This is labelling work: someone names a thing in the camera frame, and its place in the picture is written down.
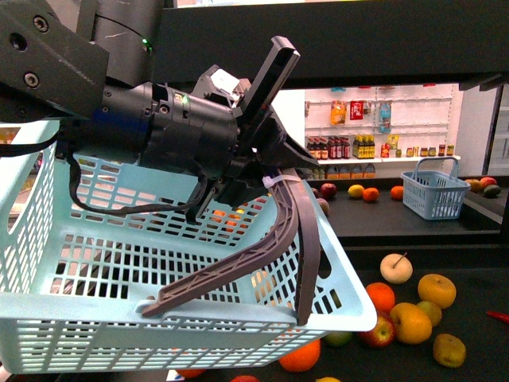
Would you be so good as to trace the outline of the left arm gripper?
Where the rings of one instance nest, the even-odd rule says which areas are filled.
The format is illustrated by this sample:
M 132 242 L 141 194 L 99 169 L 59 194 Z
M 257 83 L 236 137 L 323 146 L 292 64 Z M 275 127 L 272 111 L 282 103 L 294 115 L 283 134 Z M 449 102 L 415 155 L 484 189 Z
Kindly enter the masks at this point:
M 95 117 L 95 155 L 137 163 L 153 170 L 203 175 L 198 206 L 211 197 L 238 207 L 266 192 L 262 179 L 270 169 L 313 169 L 317 160 L 288 136 L 275 110 L 262 124 L 248 155 L 238 156 L 239 99 L 213 80 L 214 65 L 187 94 L 162 84 L 117 90 L 111 111 Z

